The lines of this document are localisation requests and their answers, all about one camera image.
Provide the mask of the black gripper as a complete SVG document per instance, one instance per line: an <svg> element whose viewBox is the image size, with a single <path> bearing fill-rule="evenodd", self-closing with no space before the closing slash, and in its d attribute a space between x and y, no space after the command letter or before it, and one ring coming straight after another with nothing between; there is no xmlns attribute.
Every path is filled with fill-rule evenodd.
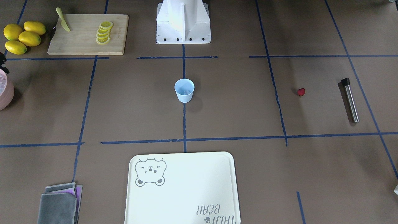
<svg viewBox="0 0 398 224"><path fill-rule="evenodd" d="M5 57L5 55L0 52L0 69L5 72L6 74L9 74L9 70L6 67L3 67L3 65L5 64L5 62L7 61L7 58Z"/></svg>

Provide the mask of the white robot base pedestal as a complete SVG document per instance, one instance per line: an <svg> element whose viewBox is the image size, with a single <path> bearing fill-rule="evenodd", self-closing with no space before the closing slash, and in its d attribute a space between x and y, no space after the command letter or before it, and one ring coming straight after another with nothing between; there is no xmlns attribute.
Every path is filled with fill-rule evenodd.
<svg viewBox="0 0 398 224"><path fill-rule="evenodd" d="M209 44L209 6L202 0L164 0L157 5L157 44Z"/></svg>

